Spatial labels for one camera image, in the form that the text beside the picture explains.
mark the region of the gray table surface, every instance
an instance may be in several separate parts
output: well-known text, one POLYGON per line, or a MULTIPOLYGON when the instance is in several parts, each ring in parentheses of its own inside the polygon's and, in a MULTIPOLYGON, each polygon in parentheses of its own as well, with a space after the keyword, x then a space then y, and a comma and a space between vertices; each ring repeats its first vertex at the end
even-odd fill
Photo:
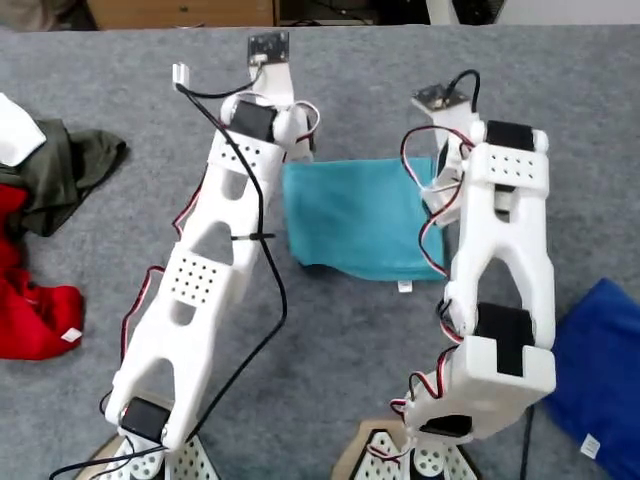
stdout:
MULTIPOLYGON (((96 403, 117 368, 119 322, 145 268, 167 261, 175 241, 169 222, 198 181, 212 135, 172 91, 171 64, 189 64, 194 86, 205 90, 237 85, 247 79, 248 33, 0 34, 0 91, 36 117, 103 128, 131 147, 55 236, 27 240, 39 282, 70 283, 86 296, 86 330, 82 347, 61 358, 0 362, 0 477, 46 478, 114 433, 96 403)), ((298 29, 291 41, 297 97, 322 111, 317 155, 324 159, 396 156, 402 134, 423 120, 410 93, 480 69, 481 114, 530 123, 551 140, 548 236, 558 315, 602 276, 640 299, 640 28, 298 29)), ((272 244, 290 321, 202 438, 226 479, 328 478, 358 423, 386 415, 407 373, 428 371, 446 345, 432 314, 443 285, 401 295, 393 284, 309 275, 288 254, 279 195, 268 217, 279 234, 272 244)), ((484 299, 513 303, 503 268, 492 265, 483 280, 484 299)), ((207 398, 278 315, 261 259, 250 294, 219 332, 207 398)), ((485 478, 517 477, 522 431, 519 422, 469 446, 485 478)), ((530 478, 603 477, 544 413, 537 416, 530 478)))

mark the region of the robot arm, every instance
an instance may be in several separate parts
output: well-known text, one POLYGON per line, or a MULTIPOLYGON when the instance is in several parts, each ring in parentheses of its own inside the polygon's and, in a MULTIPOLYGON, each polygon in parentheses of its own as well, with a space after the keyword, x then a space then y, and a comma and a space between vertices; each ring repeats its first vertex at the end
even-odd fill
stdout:
MULTIPOLYGON (((238 152, 259 183, 264 209, 285 156, 311 155, 307 114, 294 102, 287 60, 288 34, 251 37, 249 65, 252 77, 259 78, 251 92, 227 98, 221 109, 221 121, 235 145, 220 131, 215 133, 197 202, 113 379, 105 416, 132 439, 136 450, 160 444, 174 452, 184 445, 209 380, 218 326, 245 295, 260 249, 254 241, 260 211, 252 181, 246 181, 239 198, 231 195, 233 177, 249 176, 238 152), (230 264, 197 253, 218 223, 231 231, 230 264), (179 315, 185 306, 187 319, 179 315), (173 367, 173 403, 154 401, 140 390, 143 378, 163 359, 173 367)), ((184 65, 174 65, 174 84, 188 88, 188 77, 184 65)))
POLYGON ((439 175, 422 197, 435 212, 457 194, 436 223, 460 220, 459 248, 439 308, 459 345, 441 355, 436 371, 417 372, 421 381, 396 401, 409 447, 417 449, 486 438, 555 389, 547 136, 528 126, 481 122, 468 102, 455 108, 427 110, 434 124, 456 128, 474 147, 467 153, 456 135, 437 137, 439 175), (453 180, 461 181, 459 191, 437 188, 453 180), (508 266, 521 308, 478 303, 478 281, 493 257, 508 266))

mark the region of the perforated bracket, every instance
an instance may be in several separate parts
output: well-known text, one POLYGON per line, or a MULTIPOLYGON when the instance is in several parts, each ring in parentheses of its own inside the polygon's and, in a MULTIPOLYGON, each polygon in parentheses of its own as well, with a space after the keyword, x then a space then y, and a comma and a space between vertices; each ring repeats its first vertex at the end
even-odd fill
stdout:
MULTIPOLYGON (((367 445, 385 455, 398 455, 400 449, 385 430, 374 430, 367 445)), ((463 451, 438 442, 414 448, 397 461, 381 460, 362 450, 350 480, 477 480, 479 475, 463 451)))
MULTIPOLYGON (((133 453, 131 447, 123 441, 113 456, 119 457, 131 453, 133 453)), ((124 460, 112 462, 104 467, 103 472, 105 473, 99 477, 100 480, 219 480, 220 478, 197 436, 184 448, 164 459, 154 454, 134 458, 129 463, 124 460)))

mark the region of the white label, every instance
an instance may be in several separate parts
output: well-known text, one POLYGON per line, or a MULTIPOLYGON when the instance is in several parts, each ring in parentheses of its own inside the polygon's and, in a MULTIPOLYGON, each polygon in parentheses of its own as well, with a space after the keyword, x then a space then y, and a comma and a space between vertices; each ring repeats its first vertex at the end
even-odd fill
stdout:
POLYGON ((77 339, 79 339, 81 336, 82 336, 82 332, 80 330, 78 330, 77 328, 70 328, 69 330, 64 332, 64 335, 62 335, 60 338, 69 343, 73 343, 77 339))
POLYGON ((580 453, 586 455, 591 460, 595 460, 596 455, 598 455, 598 450, 600 450, 600 442, 587 433, 580 447, 580 453))
POLYGON ((400 293, 413 292, 413 282, 411 280, 401 280, 398 282, 398 291, 400 293))

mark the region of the teal towel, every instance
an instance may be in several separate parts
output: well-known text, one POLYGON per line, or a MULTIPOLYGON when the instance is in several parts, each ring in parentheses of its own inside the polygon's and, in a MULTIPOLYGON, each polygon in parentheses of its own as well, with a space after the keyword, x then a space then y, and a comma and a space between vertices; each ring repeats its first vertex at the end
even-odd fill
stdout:
MULTIPOLYGON (((426 181, 428 158, 411 166, 426 181)), ((418 248, 425 222, 415 184, 399 159, 287 163, 282 176, 292 255, 304 266, 327 265, 366 280, 439 280, 418 248)), ((442 232, 425 248, 443 263, 442 232)))

